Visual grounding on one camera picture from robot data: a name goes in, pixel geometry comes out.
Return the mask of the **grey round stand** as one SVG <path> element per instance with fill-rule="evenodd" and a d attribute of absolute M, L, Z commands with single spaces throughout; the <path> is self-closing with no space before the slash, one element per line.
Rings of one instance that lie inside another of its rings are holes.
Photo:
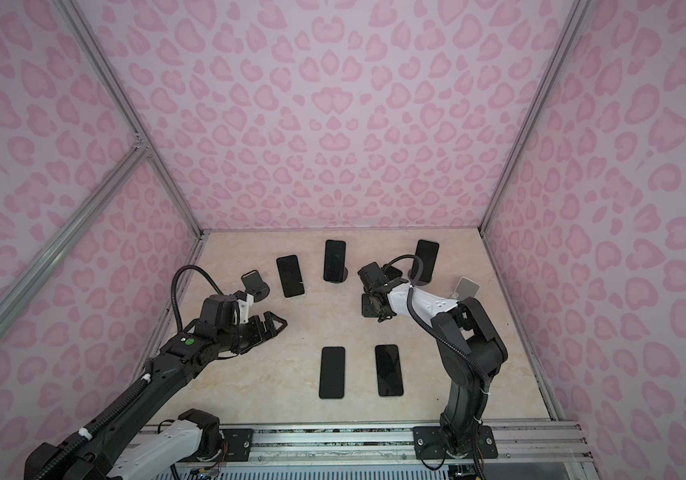
<path fill-rule="evenodd" d="M 241 281 L 245 292 L 253 297 L 255 303 L 265 300 L 270 295 L 270 286 L 257 269 L 244 273 Z"/>

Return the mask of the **teal phone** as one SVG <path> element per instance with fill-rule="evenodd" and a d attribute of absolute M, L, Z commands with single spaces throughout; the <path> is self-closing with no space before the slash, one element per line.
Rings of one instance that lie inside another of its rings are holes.
<path fill-rule="evenodd" d="M 398 346 L 377 345 L 375 351 L 378 395 L 380 397 L 401 397 L 404 385 Z"/>
<path fill-rule="evenodd" d="M 324 400 L 343 399 L 345 395 L 346 351 L 342 346 L 326 346 L 321 351 L 318 395 Z"/>

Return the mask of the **white folding phone stand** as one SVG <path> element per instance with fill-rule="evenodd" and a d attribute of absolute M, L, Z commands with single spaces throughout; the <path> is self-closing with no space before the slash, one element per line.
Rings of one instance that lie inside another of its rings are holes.
<path fill-rule="evenodd" d="M 453 291 L 452 298 L 463 300 L 475 298 L 480 290 L 480 285 L 467 277 L 461 277 Z"/>

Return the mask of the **purple phone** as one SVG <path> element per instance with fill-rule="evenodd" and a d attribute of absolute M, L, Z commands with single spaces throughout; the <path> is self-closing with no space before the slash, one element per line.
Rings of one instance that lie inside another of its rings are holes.
<path fill-rule="evenodd" d="M 372 298 L 363 293 L 361 295 L 361 315 L 364 318 L 377 319 L 380 314 L 377 305 L 373 302 Z"/>

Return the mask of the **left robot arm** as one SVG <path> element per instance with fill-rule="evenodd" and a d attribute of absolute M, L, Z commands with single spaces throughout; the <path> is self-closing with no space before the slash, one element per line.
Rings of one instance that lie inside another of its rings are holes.
<path fill-rule="evenodd" d="M 25 462 L 26 479 L 107 479 L 142 427 L 223 352 L 236 356 L 277 337 L 288 322 L 267 311 L 241 318 L 237 295 L 207 298 L 200 316 L 147 360 L 140 377 L 59 445 L 43 443 Z"/>

